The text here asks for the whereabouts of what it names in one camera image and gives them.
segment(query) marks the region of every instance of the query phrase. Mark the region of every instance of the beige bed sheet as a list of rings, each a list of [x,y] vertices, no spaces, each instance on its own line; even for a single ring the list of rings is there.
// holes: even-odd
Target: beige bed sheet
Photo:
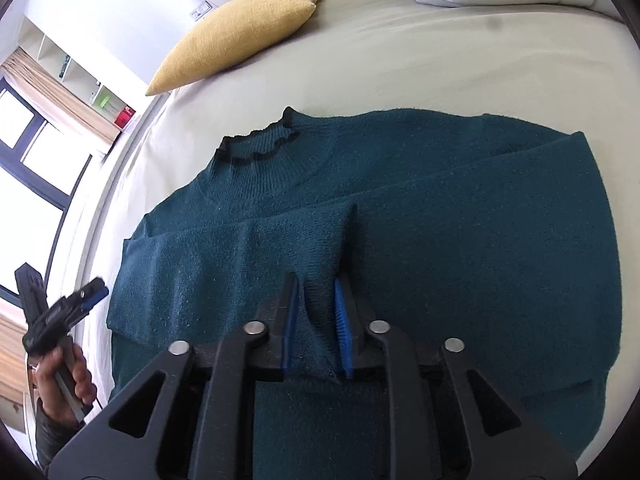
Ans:
[[[489,112],[581,130],[609,195],[623,283],[622,350],[602,426],[578,461],[582,470],[640,385],[639,104],[640,52],[631,35],[588,10],[320,0],[289,41],[174,92],[117,184],[90,273],[113,286],[122,241],[143,214],[191,181],[223,136],[263,128],[286,106],[315,116],[396,107]],[[113,380],[103,303],[88,318],[84,346],[106,400]]]

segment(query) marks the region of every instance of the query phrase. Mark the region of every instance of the sweater sleeve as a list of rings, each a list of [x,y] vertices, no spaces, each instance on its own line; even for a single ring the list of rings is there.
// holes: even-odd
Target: sweater sleeve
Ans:
[[[51,420],[38,399],[36,409],[36,452],[40,467],[45,469],[53,457],[84,427],[84,422],[75,428],[68,428]]]

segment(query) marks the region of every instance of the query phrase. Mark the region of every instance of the hand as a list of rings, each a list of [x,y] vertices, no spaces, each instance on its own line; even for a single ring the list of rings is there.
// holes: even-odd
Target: hand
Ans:
[[[71,369],[71,375],[76,382],[76,396],[85,404],[92,404],[97,395],[97,388],[91,382],[91,372],[86,368],[82,349],[75,343],[73,349],[76,362]],[[63,361],[63,351],[59,346],[46,354],[36,368],[35,383],[42,400],[42,409],[47,416],[59,424],[74,428],[78,426],[78,421],[54,378]]]

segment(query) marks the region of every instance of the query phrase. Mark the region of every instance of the metal bolt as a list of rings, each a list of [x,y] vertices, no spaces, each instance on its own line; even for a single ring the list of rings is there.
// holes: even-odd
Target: metal bolt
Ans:
[[[174,341],[169,345],[169,352],[173,355],[186,354],[189,351],[189,343],[186,341]]]
[[[377,319],[369,323],[369,330],[371,330],[374,334],[385,334],[389,332],[391,329],[391,325],[386,321],[382,321],[381,319]]]
[[[462,341],[462,339],[458,339],[457,337],[450,337],[444,342],[444,348],[449,350],[449,352],[457,354],[458,352],[462,352],[465,349],[465,343]]]
[[[251,335],[260,334],[266,327],[261,321],[250,321],[244,326],[244,331]]]

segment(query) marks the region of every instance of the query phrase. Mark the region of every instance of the folded sweater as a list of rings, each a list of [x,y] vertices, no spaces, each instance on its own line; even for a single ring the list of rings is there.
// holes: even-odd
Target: folded sweater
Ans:
[[[256,478],[371,478],[382,390],[344,384],[338,266],[378,317],[478,365],[575,454],[620,338],[606,194],[583,134],[424,110],[281,121],[225,138],[124,247],[108,326],[116,390],[172,340],[254,318],[302,282],[293,365],[261,384]]]

